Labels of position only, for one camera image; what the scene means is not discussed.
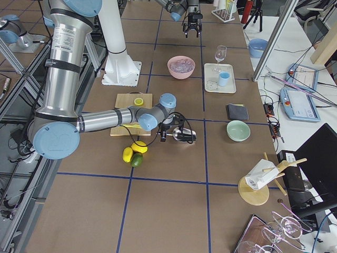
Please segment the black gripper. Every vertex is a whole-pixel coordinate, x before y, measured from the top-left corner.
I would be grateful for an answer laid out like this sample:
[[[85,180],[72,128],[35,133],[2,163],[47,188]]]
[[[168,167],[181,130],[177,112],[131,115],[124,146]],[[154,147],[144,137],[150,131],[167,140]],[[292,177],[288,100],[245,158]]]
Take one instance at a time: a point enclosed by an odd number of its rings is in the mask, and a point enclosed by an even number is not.
[[[184,122],[185,117],[183,115],[180,115],[178,113],[173,113],[172,115],[170,115],[170,117],[162,123],[162,130],[160,131],[160,141],[166,141],[167,131],[172,127],[178,127],[179,130],[183,130]]]
[[[183,26],[185,37],[188,38],[189,30],[196,30],[196,36],[199,37],[202,33],[202,24],[199,22],[203,18],[201,13],[189,13],[187,15],[187,23]]]

